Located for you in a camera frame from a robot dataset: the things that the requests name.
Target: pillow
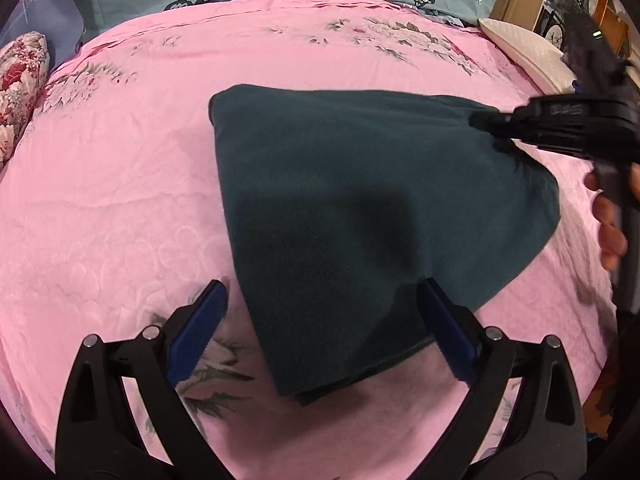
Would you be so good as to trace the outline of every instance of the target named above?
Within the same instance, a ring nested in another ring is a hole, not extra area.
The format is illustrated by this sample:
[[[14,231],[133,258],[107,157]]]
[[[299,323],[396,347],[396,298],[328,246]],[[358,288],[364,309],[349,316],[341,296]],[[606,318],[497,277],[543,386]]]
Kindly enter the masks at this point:
[[[0,49],[0,170],[14,152],[49,72],[47,41],[27,32]]]
[[[562,52],[531,30],[489,18],[479,20],[482,31],[514,63],[521,66],[543,93],[573,92],[575,74],[562,62]]]

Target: floral pillow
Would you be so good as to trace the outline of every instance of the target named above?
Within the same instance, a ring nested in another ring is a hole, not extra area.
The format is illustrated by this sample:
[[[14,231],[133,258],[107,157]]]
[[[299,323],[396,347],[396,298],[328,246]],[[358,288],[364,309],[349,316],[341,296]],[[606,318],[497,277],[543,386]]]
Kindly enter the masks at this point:
[[[48,72],[47,41],[39,32],[0,48],[0,170],[31,119]]]

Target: black handle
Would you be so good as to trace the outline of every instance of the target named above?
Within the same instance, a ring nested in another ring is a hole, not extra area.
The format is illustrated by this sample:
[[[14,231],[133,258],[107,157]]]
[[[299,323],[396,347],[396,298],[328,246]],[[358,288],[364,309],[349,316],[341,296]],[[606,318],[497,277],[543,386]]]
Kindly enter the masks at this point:
[[[604,195],[618,206],[616,227],[628,242],[618,270],[611,273],[613,303],[622,312],[640,312],[640,202],[629,186],[630,166],[597,160],[596,177]]]

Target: blue gripper pad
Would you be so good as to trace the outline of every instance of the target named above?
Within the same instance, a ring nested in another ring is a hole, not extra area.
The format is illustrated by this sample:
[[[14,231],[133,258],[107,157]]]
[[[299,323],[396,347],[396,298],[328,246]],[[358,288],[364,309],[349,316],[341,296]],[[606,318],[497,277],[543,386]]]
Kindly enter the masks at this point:
[[[436,340],[453,375],[471,386],[478,378],[475,362],[479,347],[466,334],[454,311],[470,316],[473,313],[469,310],[464,312],[464,307],[452,304],[433,278],[418,282],[417,301],[422,320]]]
[[[193,303],[191,317],[167,352],[165,377],[172,388],[191,377],[207,344],[226,313],[228,295],[220,282],[211,282]]]

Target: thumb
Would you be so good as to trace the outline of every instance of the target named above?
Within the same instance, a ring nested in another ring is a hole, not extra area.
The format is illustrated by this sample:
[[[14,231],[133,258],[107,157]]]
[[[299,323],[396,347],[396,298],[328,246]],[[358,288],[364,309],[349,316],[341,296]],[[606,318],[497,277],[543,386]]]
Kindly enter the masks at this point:
[[[629,184],[631,185],[631,191],[634,196],[640,200],[640,165],[633,163],[631,165],[630,173]]]

